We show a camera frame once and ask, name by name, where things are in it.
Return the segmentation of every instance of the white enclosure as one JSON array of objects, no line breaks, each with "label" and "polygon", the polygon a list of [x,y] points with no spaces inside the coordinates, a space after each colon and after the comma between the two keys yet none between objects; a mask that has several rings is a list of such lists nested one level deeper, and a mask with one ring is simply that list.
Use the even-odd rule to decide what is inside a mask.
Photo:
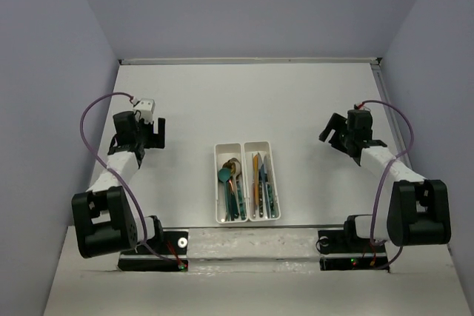
[{"label": "white enclosure", "polygon": [[[157,100],[156,113],[168,119],[167,148],[147,154],[145,167],[133,179],[132,186],[144,201],[144,208],[156,212],[165,225],[214,228],[218,226],[213,206],[215,178],[207,174],[213,165],[213,145],[236,140],[269,141],[282,214],[278,221],[258,225],[341,223],[350,213],[370,211],[376,180],[328,144],[319,143],[317,136],[333,111],[344,113],[354,101],[382,93],[412,119],[416,140],[410,160],[414,170],[448,185],[453,228],[450,247],[464,293],[469,304],[474,305],[474,249],[470,243],[474,208],[470,183],[470,172],[474,171],[470,142],[474,112],[470,64],[474,58],[473,3],[474,0],[0,0],[0,227],[9,232],[0,238],[0,314],[42,315],[64,233],[72,223],[70,199],[86,190],[93,173],[92,156],[79,137],[81,112],[94,98],[112,91],[119,59],[126,64],[134,58],[151,58],[147,63],[153,63],[154,58],[174,58],[177,62],[193,58],[191,61],[198,63],[203,57],[219,58],[214,63],[223,63],[224,57],[241,58],[240,63],[255,57],[259,57],[257,61],[291,58],[293,62],[351,58],[367,63],[368,58],[383,57],[384,78],[379,70],[375,82],[386,84],[386,90],[375,88],[372,73],[362,64],[351,71],[327,64],[327,72],[319,76],[310,75],[311,66],[291,67],[295,72],[289,74],[289,67],[282,65],[270,77],[257,73],[267,72],[264,65],[251,70],[234,66],[231,74],[219,79],[213,74],[222,74],[220,66],[214,67],[216,73],[209,67],[189,66],[181,74],[165,66],[159,70],[140,67],[135,74],[132,67],[121,66],[117,88],[151,95]],[[358,85],[352,87],[353,81]],[[235,83],[238,97],[227,97],[227,85]],[[159,87],[150,89],[152,84]],[[328,94],[322,95],[321,88]],[[272,93],[272,98],[263,98],[257,105],[256,99],[261,97],[255,89]],[[226,106],[239,107],[244,98],[250,100],[250,105],[233,119],[243,127],[235,130],[229,124]],[[99,147],[107,105],[108,101],[98,105],[87,118],[86,131],[94,147]],[[113,100],[104,137],[112,132],[110,113],[126,106],[123,101]],[[269,112],[270,118],[255,123],[251,118],[257,109],[264,111],[262,115]],[[391,117],[388,121],[381,108],[373,110],[378,138],[395,150],[401,141],[401,133],[389,130],[389,123],[395,120]],[[407,139],[403,125],[401,132]],[[100,152],[105,154],[103,140]],[[184,176],[186,181],[177,182],[178,176]],[[153,275],[145,280],[90,272],[99,266],[105,270],[101,262],[116,258],[79,260],[72,236],[73,230],[69,229],[48,306],[51,315],[80,314],[76,307],[85,304],[93,307],[87,310],[92,315],[111,309],[111,304],[134,313],[135,309],[126,308],[126,292],[143,285],[152,290],[149,294],[134,294],[134,300],[150,307],[143,309],[144,313],[156,313],[150,299],[174,300],[169,294],[155,297],[154,288],[162,285],[154,284]],[[466,307],[460,301],[451,258],[445,248],[433,248],[405,249],[393,268],[410,273],[401,279],[375,274],[361,281],[356,273],[346,277],[347,285],[341,285],[337,274],[325,276],[326,281],[321,279],[317,285],[306,276],[301,280],[288,277],[287,286],[276,285],[278,276],[266,280],[255,276],[253,281],[256,288],[271,285],[275,294],[268,297],[275,296],[276,309],[286,314],[296,304],[302,313],[316,310],[325,314],[390,315],[398,310],[405,314],[463,314]],[[394,251],[389,246],[389,255]],[[439,275],[417,276],[440,270],[440,266]],[[125,288],[118,281],[121,278],[129,278]],[[239,276],[232,278],[237,283],[240,280]],[[218,278],[215,280],[216,283],[206,284],[209,279],[194,278],[190,289],[193,285],[208,285],[209,289],[200,288],[203,296],[220,300],[228,289]],[[297,285],[317,290],[318,296],[300,289],[299,293],[287,294],[287,289]],[[98,300],[98,295],[107,289],[105,286],[109,286],[110,298]],[[348,299],[346,309],[338,308],[335,300],[328,303],[330,307],[319,309],[327,300],[327,286],[337,286],[341,291],[353,287],[357,292]],[[416,293],[409,292],[410,286],[418,288]],[[452,294],[433,297],[443,289]],[[73,290],[83,298],[73,299]],[[90,290],[97,292],[89,295]],[[240,292],[249,300],[246,290]],[[357,297],[371,297],[373,307],[366,309],[367,303],[359,303]],[[418,302],[431,303],[433,308],[420,309]],[[249,304],[256,312],[264,313],[260,304]],[[189,307],[198,308],[199,300],[191,300]],[[160,311],[172,314],[176,310],[189,309],[170,306]],[[218,303],[209,309],[211,314],[223,311]]]},{"label": "white enclosure", "polygon": [[[224,310],[226,315],[287,315],[290,310],[302,315],[311,309],[365,315],[367,305],[360,300],[367,290],[355,288],[365,283],[374,283],[374,307],[384,315],[469,314],[446,246],[406,247],[391,274],[321,272],[316,229],[271,229],[245,238],[239,229],[203,228],[219,226],[213,158],[217,142],[272,141],[282,216],[238,227],[341,225],[348,215],[370,213],[377,178],[318,141],[333,112],[344,114],[352,108],[348,103],[381,98],[369,63],[122,66],[115,91],[155,100],[156,115],[167,119],[165,149],[147,151],[131,188],[145,215],[156,214],[164,228],[193,227],[189,272],[110,272],[118,255],[82,260],[71,227],[46,315],[60,315],[65,309],[69,315],[81,315],[80,300],[94,300],[90,312],[100,315],[131,310],[146,314],[156,308],[174,315],[218,315]],[[112,115],[129,107],[126,98],[112,100],[99,154],[106,154],[115,132]],[[227,107],[239,108],[231,120]],[[375,137],[395,152],[384,108],[371,109]],[[100,171],[96,165],[93,179]],[[379,214],[386,214],[387,207],[381,206]],[[301,249],[308,251],[301,252],[304,261],[286,252]],[[389,259],[396,250],[387,245]],[[274,285],[277,280],[281,286]],[[138,285],[144,290],[140,297],[128,297]],[[175,290],[186,294],[180,307]],[[341,293],[351,296],[342,300]]]}]

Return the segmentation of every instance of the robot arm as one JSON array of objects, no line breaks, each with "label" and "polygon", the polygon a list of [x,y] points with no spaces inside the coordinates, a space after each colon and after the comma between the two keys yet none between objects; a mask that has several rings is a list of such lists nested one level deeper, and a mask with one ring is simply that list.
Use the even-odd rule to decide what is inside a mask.
[{"label": "robot arm", "polygon": [[[107,168],[86,192],[72,199],[76,237],[84,258],[134,249],[144,240],[144,230],[133,217],[122,181],[128,184],[140,169],[146,149],[164,148],[165,120],[158,119],[158,133],[154,133],[155,102],[142,99],[133,104],[132,111],[113,116],[116,134],[107,154]],[[162,241],[163,230],[156,216],[146,217],[145,226],[148,241]]]},{"label": "robot arm", "polygon": [[[387,145],[372,138],[372,115],[367,110],[349,110],[347,118],[334,113],[320,141],[329,134],[331,146],[348,154],[361,167],[381,178],[387,172],[381,205],[387,210],[375,221],[374,238],[392,241],[396,246],[445,244],[450,241],[450,214],[447,188],[442,181],[427,180],[413,172],[388,150]],[[372,215],[352,215],[344,224],[348,238],[370,238]]]}]

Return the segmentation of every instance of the white tabletop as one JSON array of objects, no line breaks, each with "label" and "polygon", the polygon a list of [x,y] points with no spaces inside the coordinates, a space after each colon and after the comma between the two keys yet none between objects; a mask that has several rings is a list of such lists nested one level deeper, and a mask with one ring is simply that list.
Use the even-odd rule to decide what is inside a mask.
[{"label": "white tabletop", "polygon": [[[380,98],[369,64],[130,66],[119,70],[115,91],[155,99],[156,115],[167,119],[166,148],[147,152],[131,182],[145,214],[157,214],[165,227],[218,226],[213,145],[236,141],[272,144],[282,213],[275,225],[340,224],[371,211],[376,179],[318,141],[333,112],[345,114],[355,102]],[[112,114],[129,109],[127,100],[112,100],[102,155],[114,133]],[[395,150],[384,110],[374,106],[372,113],[375,138]],[[292,238],[269,237],[268,246],[314,246],[316,233],[304,231],[307,237],[303,229],[292,231]],[[235,251],[225,248],[234,244],[222,237],[223,229],[193,233],[193,251],[211,248],[205,238],[224,253]],[[387,246],[389,258],[395,251]],[[321,272],[317,259],[190,263],[187,273],[119,272],[117,258],[82,259],[70,227],[45,315],[470,314],[446,246],[405,248],[390,274]]]},{"label": "white tabletop", "polygon": [[70,227],[44,315],[470,315],[443,258],[389,274],[265,265],[203,272],[192,264],[188,273],[120,272],[117,257],[82,259]]},{"label": "white tabletop", "polygon": [[[131,181],[145,214],[165,227],[218,226],[213,147],[230,142],[272,144],[281,219],[269,225],[342,224],[372,211],[377,180],[318,140],[334,112],[380,99],[369,64],[122,66],[115,91],[154,99],[156,117],[167,119],[166,148],[149,149]],[[395,152],[384,108],[371,109],[374,138]],[[115,133],[112,115],[125,110],[127,99],[113,98],[102,156]]]}]

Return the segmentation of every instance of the spoon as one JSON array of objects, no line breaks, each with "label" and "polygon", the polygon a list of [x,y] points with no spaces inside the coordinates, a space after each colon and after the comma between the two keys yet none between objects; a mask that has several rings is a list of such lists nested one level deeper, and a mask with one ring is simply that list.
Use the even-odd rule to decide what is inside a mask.
[{"label": "spoon", "polygon": [[241,173],[241,165],[237,158],[231,158],[229,161],[225,162],[222,168],[229,168],[230,174],[232,175],[232,180],[229,181],[230,185],[230,205],[232,207],[232,215],[234,218],[238,218],[238,204],[237,204],[237,181],[236,176]]},{"label": "spoon", "polygon": [[244,198],[242,197],[242,191],[237,184],[237,177],[242,173],[242,167],[240,161],[237,158],[232,158],[229,160],[232,164],[232,169],[230,172],[232,173],[233,179],[233,186],[236,187],[236,196],[238,197],[238,207],[240,208],[240,217],[242,220],[245,220],[245,206],[244,206]]},{"label": "spoon", "polygon": [[232,173],[229,168],[221,168],[217,172],[217,178],[224,184],[224,197],[225,197],[225,204],[227,208],[227,216],[230,216],[230,220],[234,221],[234,216],[233,216],[233,209],[232,209],[232,204],[230,203],[230,197],[229,197],[229,191],[228,191],[228,184],[227,182],[230,180],[232,177]]}]

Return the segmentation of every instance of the wall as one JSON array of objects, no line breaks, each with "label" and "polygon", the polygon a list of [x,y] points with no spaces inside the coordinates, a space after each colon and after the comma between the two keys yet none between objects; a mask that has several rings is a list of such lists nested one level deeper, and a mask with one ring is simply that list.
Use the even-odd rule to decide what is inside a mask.
[{"label": "wall", "polygon": [[88,0],[119,58],[382,56],[415,0]]},{"label": "wall", "polygon": [[[70,199],[92,168],[81,111],[118,65],[86,0],[0,0],[0,315],[42,315]],[[107,105],[87,129],[99,143]]]},{"label": "wall", "polygon": [[417,0],[382,61],[392,101],[413,121],[413,166],[448,184],[453,257],[471,310],[473,59],[474,0]]}]

